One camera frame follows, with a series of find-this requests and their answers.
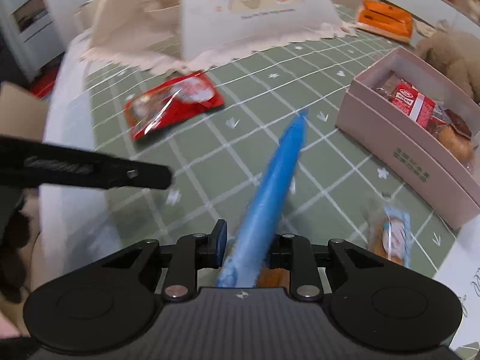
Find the black metal bracket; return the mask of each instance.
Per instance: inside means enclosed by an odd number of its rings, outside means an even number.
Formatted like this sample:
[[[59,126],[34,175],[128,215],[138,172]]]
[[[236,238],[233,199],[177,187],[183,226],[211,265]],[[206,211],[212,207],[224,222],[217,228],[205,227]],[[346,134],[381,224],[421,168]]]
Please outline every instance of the black metal bracket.
[[[197,289],[197,271],[219,268],[226,243],[224,220],[211,234],[185,235],[176,245],[160,246],[153,239],[136,243],[38,288],[25,304],[25,324],[54,352],[93,354],[128,345],[162,315],[168,319],[172,307],[203,304],[205,294],[222,297],[231,291]],[[461,322],[461,305],[450,289],[342,239],[322,246],[300,235],[276,235],[266,264],[290,271],[289,302],[320,307],[343,334],[376,350],[435,349]],[[333,291],[328,297],[318,267],[326,268]],[[169,270],[156,294],[163,268]],[[236,296],[243,299],[257,290],[267,303],[269,296],[277,302],[274,288],[245,289]],[[245,308],[239,310],[251,314],[248,302],[241,305]],[[295,308],[288,302],[284,307]]]
[[[0,136],[0,185],[36,188],[42,183],[165,190],[172,183],[172,171],[163,165]]]

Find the snack packet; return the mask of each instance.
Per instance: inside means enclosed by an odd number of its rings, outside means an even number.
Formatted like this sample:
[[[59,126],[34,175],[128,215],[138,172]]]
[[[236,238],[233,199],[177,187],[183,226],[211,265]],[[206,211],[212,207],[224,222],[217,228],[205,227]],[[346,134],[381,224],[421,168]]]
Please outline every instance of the snack packet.
[[[370,209],[368,250],[406,268],[410,265],[410,214],[385,204]]]
[[[393,91],[401,83],[407,84],[413,89],[416,89],[412,84],[410,84],[408,81],[404,80],[400,76],[397,76],[397,74],[395,74],[395,72],[391,70],[390,73],[388,73],[386,81],[376,89],[376,92],[389,100]]]
[[[448,124],[450,124],[450,119],[445,113],[443,102],[435,102],[435,108],[428,121],[427,131],[435,136],[439,128],[447,126]]]
[[[425,129],[435,108],[432,99],[403,82],[393,91],[390,102]]]
[[[137,140],[224,103],[207,76],[198,72],[171,79],[134,97],[126,103],[124,114],[130,135]]]

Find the red wrapped snack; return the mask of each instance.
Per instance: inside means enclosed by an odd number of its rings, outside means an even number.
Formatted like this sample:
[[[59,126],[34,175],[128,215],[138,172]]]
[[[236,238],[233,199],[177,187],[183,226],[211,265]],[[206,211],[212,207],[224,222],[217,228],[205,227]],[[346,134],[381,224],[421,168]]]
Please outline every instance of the red wrapped snack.
[[[134,97],[126,103],[124,114],[130,135],[137,140],[224,103],[207,76],[198,72],[171,79]]]
[[[435,108],[433,100],[402,82],[392,93],[390,101],[410,119],[416,121],[423,128],[427,128]]]

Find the pink box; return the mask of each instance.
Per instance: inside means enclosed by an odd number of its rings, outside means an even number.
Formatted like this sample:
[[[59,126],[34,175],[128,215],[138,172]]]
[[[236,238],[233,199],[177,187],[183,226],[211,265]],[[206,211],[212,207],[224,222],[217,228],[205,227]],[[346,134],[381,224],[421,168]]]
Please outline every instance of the pink box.
[[[337,126],[388,164],[451,227],[459,228],[480,214],[480,185],[429,132],[374,90],[390,71],[425,96],[445,102],[446,108],[463,117],[472,137],[480,131],[480,107],[437,70],[400,47],[354,78]]]

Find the brown plush toy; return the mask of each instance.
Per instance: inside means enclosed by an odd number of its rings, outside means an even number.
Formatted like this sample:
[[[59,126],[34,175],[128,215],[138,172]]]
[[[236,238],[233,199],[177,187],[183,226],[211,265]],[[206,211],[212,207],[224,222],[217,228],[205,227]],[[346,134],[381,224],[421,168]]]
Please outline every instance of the brown plush toy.
[[[418,42],[416,53],[480,103],[480,39],[468,32],[436,31]]]

